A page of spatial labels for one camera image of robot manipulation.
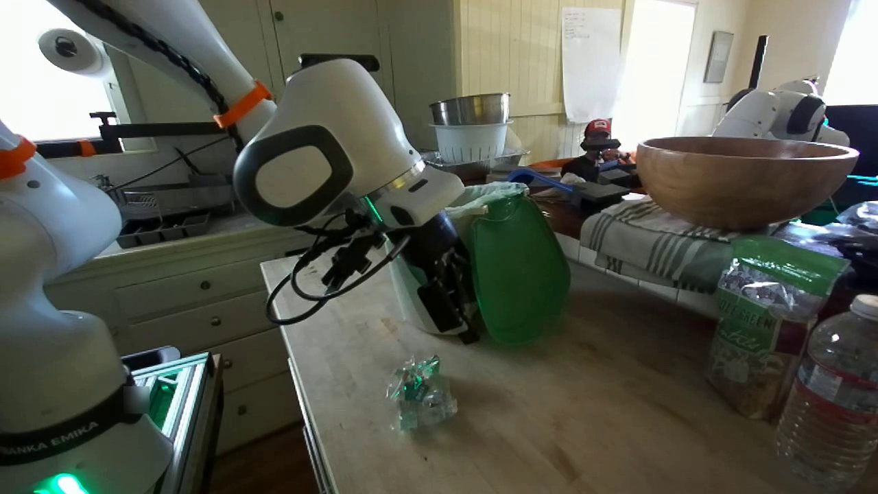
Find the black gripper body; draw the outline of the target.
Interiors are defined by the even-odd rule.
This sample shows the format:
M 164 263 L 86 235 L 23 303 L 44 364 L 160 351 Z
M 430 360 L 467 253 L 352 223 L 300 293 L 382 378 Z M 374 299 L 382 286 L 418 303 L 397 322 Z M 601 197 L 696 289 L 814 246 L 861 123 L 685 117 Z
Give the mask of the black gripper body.
M 471 289 L 468 253 L 446 215 L 409 234 L 401 253 L 397 281 L 404 299 L 422 318 L 429 336 L 481 341 L 481 311 Z

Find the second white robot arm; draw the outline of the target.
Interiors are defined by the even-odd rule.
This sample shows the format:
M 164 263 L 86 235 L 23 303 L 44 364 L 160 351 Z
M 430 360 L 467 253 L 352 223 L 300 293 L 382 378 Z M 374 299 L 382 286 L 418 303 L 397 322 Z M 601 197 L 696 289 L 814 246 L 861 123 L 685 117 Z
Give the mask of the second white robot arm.
M 835 128 L 818 86 L 807 76 L 774 87 L 748 87 L 729 98 L 718 117 L 717 138 L 809 139 L 848 146 L 851 138 Z

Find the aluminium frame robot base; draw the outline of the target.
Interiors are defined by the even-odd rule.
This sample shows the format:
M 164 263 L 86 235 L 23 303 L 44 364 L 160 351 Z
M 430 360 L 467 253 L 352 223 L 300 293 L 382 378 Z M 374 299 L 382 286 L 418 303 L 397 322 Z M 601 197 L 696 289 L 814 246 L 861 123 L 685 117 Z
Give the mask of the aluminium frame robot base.
M 171 467 L 151 494 L 206 494 L 223 417 L 223 378 L 210 351 L 180 355 L 176 345 L 123 355 L 147 417 L 171 439 Z

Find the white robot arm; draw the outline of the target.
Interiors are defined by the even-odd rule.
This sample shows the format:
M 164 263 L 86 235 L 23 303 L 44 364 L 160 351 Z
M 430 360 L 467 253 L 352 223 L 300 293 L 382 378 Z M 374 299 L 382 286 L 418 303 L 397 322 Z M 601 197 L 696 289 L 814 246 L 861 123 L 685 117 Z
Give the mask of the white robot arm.
M 80 32 L 210 105 L 239 146 L 226 194 L 265 224 L 359 211 L 382 230 L 435 219 L 464 185 L 430 168 L 368 69 L 345 56 L 268 90 L 201 0 L 47 0 Z M 117 241 L 125 182 L 69 174 L 3 134 L 0 182 L 0 489 L 3 494 L 151 494 L 176 444 L 120 362 L 109 325 L 62 311 L 47 286 Z

